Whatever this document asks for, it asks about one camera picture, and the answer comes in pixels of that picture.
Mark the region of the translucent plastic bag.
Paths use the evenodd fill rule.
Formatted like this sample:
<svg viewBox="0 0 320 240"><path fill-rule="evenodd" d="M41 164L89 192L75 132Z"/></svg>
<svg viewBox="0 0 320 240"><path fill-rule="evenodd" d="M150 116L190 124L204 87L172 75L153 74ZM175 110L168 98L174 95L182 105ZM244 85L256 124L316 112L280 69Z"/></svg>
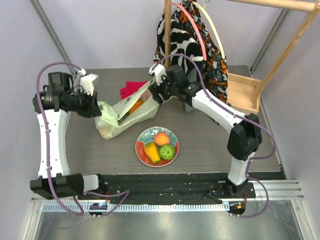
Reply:
<svg viewBox="0 0 320 240"><path fill-rule="evenodd" d="M112 139L132 125L155 117L160 105L149 91L152 83L148 81L135 93L114 105L104 101L97 102L101 116L94 120L102 138Z"/></svg>

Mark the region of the fake peach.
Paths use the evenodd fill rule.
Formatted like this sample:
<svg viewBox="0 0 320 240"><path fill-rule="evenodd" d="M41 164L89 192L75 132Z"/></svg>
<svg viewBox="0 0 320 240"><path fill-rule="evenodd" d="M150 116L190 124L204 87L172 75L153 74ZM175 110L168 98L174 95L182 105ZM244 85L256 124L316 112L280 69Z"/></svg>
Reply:
<svg viewBox="0 0 320 240"><path fill-rule="evenodd" d="M170 137L165 132L159 132L154 137L154 142L157 146L162 147L170 144Z"/></svg>

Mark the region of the fake orange green mango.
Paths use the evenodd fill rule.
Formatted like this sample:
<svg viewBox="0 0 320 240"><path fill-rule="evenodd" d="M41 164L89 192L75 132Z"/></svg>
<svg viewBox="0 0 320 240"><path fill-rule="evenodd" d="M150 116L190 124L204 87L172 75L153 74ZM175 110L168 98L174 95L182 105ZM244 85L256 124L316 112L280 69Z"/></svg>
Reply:
<svg viewBox="0 0 320 240"><path fill-rule="evenodd" d="M161 161L158 146L154 142L149 142L144 145L144 152L153 164Z"/></svg>

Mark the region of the fake green custard apple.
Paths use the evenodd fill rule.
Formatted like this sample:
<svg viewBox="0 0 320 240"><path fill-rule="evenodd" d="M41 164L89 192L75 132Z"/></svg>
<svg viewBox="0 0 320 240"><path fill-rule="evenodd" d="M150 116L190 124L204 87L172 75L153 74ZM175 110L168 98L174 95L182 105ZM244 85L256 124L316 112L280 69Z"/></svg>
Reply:
<svg viewBox="0 0 320 240"><path fill-rule="evenodd" d="M171 161L176 155L175 148L170 144L163 145L158 152L159 156L166 161Z"/></svg>

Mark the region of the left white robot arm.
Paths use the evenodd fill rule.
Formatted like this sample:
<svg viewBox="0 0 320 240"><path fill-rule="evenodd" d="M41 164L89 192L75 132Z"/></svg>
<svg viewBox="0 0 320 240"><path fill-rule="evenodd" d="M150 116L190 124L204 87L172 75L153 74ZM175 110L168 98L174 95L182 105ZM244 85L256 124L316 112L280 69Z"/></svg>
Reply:
<svg viewBox="0 0 320 240"><path fill-rule="evenodd" d="M30 189L47 200L79 196L89 191L100 200L107 192L100 174L71 174L66 154L66 131L70 113L83 118L102 115L94 87L99 77L79 71L76 77L64 72L48 74L48 84L43 86L32 103L40 127L41 157L38 178L30 181Z"/></svg>

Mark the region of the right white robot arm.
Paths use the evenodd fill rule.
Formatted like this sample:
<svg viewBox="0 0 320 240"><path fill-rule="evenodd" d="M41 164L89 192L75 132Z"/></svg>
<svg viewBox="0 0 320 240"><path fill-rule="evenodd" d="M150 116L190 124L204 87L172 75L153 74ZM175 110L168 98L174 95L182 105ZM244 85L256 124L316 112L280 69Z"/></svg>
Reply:
<svg viewBox="0 0 320 240"><path fill-rule="evenodd" d="M149 91L160 105L172 97L215 120L228 133L227 150L231 155L230 171L225 191L233 198L245 190L248 182L248 164L262 142L259 118L246 115L218 100L198 81L191 82L179 65L166 69L154 64L148 71L152 77Z"/></svg>

